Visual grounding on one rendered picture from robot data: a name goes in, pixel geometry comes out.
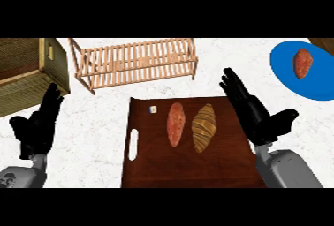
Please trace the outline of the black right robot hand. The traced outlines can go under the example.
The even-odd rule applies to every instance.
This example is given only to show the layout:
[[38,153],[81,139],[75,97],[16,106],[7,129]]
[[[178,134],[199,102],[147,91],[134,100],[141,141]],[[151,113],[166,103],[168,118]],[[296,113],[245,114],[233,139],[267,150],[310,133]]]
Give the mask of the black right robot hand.
[[222,72],[218,85],[236,112],[246,138],[253,146],[270,144],[290,131],[298,112],[293,109],[284,109],[270,115],[259,99],[249,94],[233,70],[225,68]]

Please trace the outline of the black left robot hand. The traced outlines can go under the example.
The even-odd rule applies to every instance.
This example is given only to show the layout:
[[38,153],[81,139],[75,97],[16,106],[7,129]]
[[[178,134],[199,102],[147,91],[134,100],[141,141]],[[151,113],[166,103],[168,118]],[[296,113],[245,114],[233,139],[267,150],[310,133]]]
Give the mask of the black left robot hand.
[[8,119],[16,139],[20,141],[20,160],[27,160],[35,154],[47,154],[51,149],[61,100],[57,85],[50,83],[38,110],[29,118],[14,116]]

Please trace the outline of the brown striped croissant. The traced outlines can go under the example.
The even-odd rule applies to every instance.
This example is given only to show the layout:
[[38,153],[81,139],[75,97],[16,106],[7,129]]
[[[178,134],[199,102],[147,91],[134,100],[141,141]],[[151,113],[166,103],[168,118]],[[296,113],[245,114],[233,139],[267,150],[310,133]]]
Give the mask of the brown striped croissant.
[[209,103],[197,110],[191,120],[193,144],[196,153],[202,153],[217,132],[215,112]]

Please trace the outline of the dark brown wooden tray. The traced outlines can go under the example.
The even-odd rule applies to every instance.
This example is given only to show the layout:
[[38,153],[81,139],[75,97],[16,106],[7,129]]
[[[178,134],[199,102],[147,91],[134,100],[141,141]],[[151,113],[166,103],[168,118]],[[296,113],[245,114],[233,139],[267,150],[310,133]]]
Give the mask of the dark brown wooden tray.
[[[175,102],[183,105],[185,121],[178,145],[172,147],[166,135],[166,117]],[[206,103],[215,112],[217,132],[206,149],[196,153],[191,120]],[[153,114],[150,106],[157,109]],[[264,187],[255,170],[255,155],[225,97],[177,100],[132,98],[128,102],[128,130],[138,132],[137,156],[123,159],[122,187]]]

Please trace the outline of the pale wooden tiered shelf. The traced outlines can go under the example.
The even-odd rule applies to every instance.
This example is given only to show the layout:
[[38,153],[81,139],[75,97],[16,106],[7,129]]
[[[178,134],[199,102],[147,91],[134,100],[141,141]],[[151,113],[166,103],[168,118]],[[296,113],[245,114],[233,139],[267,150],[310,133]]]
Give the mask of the pale wooden tiered shelf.
[[159,79],[194,77],[197,56],[193,38],[169,38],[82,49],[67,39],[73,77],[94,90]]

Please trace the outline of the orange sweet potato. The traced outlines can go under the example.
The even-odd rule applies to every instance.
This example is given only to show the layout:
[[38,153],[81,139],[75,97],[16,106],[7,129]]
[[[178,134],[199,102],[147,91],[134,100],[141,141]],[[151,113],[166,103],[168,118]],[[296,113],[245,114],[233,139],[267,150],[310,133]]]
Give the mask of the orange sweet potato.
[[172,147],[175,147],[180,142],[180,138],[183,135],[183,125],[184,125],[183,105],[181,103],[175,102],[169,107],[166,117],[166,135]]

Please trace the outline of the blue round plate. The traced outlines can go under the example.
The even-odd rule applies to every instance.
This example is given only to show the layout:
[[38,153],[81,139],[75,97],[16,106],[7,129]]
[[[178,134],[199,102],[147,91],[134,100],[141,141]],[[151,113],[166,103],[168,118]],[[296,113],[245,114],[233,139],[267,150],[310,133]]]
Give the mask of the blue round plate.
[[[295,76],[293,57],[305,49],[313,63],[305,76]],[[299,96],[316,101],[334,100],[334,56],[317,46],[302,41],[283,41],[271,50],[270,67],[284,87]]]

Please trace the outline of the reddish sweet potato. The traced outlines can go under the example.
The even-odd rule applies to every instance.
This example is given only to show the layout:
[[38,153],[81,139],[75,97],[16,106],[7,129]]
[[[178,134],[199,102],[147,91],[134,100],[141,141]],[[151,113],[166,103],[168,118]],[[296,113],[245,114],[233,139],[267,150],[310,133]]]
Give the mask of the reddish sweet potato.
[[293,73],[298,79],[302,79],[308,73],[313,63],[313,57],[307,49],[299,49],[293,56]]

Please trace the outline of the brown wooden block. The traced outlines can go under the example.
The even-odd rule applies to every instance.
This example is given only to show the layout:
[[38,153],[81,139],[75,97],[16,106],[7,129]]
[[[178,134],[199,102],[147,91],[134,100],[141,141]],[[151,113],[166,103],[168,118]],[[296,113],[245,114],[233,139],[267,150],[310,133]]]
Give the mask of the brown wooden block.
[[310,38],[308,41],[334,56],[334,38]]

